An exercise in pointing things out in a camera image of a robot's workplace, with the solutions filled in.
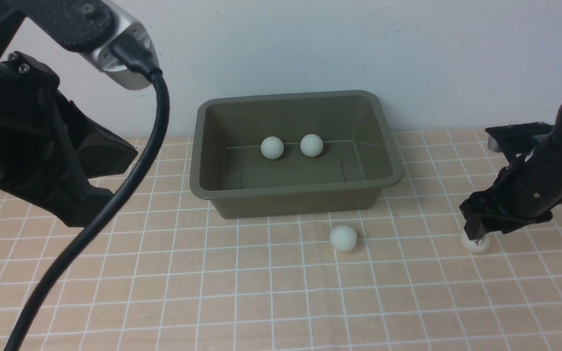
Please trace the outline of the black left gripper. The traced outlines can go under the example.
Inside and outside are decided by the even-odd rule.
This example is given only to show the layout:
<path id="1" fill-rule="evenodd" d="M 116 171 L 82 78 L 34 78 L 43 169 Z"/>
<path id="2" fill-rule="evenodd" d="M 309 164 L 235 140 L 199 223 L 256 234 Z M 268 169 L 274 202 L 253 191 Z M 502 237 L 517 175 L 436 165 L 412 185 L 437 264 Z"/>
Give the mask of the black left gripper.
<path id="1" fill-rule="evenodd" d="M 72 53 L 96 49 L 112 29 L 102 0 L 0 0 L 0 58 L 25 19 Z M 138 151 L 60 92 L 46 64 L 15 51 L 0 59 L 0 190 L 85 227 L 111 200 L 91 178 L 124 173 Z"/>

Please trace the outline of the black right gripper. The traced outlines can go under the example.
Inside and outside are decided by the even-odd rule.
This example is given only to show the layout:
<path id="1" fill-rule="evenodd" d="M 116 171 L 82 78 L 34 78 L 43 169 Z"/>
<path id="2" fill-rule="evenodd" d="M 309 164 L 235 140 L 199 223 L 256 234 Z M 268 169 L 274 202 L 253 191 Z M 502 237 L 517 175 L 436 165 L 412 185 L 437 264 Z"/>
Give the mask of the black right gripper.
<path id="1" fill-rule="evenodd" d="M 552 209 L 562 204 L 562 156 L 548 143 L 551 131 L 546 123 L 486 128 L 501 142 L 508 165 L 488 189 L 461 203 L 470 240 L 552 220 Z"/>

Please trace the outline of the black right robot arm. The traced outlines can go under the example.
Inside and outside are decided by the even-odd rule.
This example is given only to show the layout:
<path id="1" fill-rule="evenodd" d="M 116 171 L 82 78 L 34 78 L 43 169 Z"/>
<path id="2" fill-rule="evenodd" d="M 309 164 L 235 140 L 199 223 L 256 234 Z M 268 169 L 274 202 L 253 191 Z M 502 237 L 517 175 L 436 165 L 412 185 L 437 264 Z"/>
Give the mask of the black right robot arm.
<path id="1" fill-rule="evenodd" d="M 484 191 L 460 205 L 469 240 L 488 233 L 512 233 L 552 220 L 562 204 L 562 104 L 555 124 L 544 122 L 486 128 L 487 147 L 502 153 L 507 166 Z"/>

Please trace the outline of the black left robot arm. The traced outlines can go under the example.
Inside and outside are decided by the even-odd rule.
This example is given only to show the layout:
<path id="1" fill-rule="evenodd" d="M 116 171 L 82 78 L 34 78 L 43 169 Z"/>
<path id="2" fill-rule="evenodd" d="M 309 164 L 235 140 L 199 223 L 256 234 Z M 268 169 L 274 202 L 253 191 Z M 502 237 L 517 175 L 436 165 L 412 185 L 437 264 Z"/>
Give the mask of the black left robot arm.
<path id="1" fill-rule="evenodd" d="M 0 190 L 85 227 L 113 196 L 89 180 L 124 173 L 138 151 L 68 100 L 51 67 L 20 51 L 1 60 L 25 19 L 129 90 L 147 83 L 110 44 L 123 33 L 152 41 L 112 0 L 0 0 Z"/>

